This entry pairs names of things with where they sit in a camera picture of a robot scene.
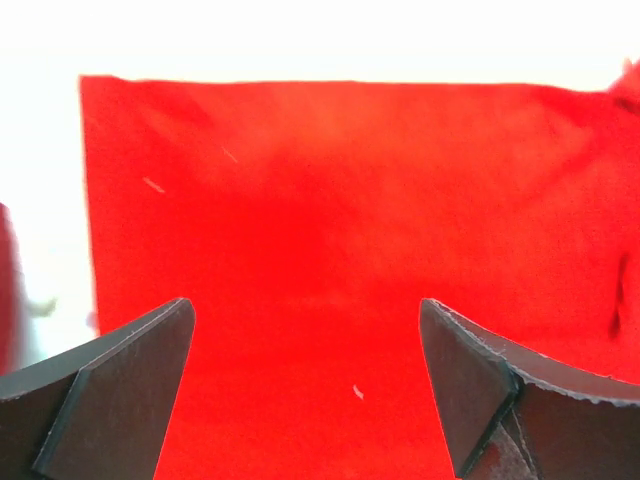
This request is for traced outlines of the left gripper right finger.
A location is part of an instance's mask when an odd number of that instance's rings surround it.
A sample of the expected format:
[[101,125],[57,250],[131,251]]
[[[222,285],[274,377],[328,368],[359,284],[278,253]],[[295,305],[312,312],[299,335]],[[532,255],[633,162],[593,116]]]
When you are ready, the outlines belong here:
[[458,479],[639,477],[639,388],[421,303],[424,358]]

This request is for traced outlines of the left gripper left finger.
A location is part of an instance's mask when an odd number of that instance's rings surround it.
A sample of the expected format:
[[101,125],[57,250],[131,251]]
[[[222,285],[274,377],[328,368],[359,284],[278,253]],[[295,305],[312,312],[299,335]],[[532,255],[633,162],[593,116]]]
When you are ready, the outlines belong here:
[[194,326],[174,299],[2,376],[2,478],[153,478]]

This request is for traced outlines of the bright red t-shirt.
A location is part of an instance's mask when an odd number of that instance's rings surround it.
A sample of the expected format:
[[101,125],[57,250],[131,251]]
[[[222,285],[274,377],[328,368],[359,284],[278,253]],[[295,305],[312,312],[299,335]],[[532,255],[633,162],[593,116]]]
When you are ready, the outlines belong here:
[[449,479],[435,298],[639,379],[639,69],[528,84],[79,84],[98,321],[197,320],[160,479]]

